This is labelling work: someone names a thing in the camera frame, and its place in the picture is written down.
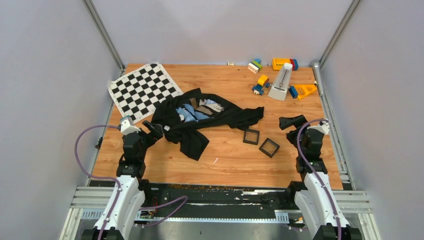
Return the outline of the black printed t-shirt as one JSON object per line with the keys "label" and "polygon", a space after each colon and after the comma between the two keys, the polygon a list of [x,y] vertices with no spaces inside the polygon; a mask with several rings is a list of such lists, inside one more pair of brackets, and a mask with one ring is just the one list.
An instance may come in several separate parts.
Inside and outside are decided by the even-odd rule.
{"label": "black printed t-shirt", "polygon": [[167,141],[180,144],[180,152],[197,161],[209,144],[200,129],[227,125],[244,131],[264,117],[264,110],[263,106],[241,108],[196,88],[163,101],[156,107],[151,121],[164,127]]}

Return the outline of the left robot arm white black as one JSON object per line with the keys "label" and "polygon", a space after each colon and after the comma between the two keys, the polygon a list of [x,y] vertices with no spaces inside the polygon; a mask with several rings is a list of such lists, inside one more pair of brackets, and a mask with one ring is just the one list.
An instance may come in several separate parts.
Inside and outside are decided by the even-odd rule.
{"label": "left robot arm white black", "polygon": [[160,124],[143,121],[148,133],[134,125],[130,117],[121,120],[116,129],[122,133],[121,155],[112,195],[96,224],[82,233],[83,240],[126,240],[140,207],[149,206],[153,193],[147,189],[149,181],[143,179],[146,170],[147,149],[164,135]]}

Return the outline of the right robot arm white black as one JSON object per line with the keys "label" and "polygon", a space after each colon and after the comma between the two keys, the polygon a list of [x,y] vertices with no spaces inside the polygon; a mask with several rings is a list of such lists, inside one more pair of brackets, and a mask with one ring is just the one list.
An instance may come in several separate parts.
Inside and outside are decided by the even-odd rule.
{"label": "right robot arm white black", "polygon": [[339,208],[331,189],[328,170],[321,158],[323,139],[330,132],[325,118],[307,121],[304,115],[280,117],[279,127],[297,149],[296,170],[301,181],[292,181],[285,191],[286,204],[301,211],[313,240],[361,240]]}

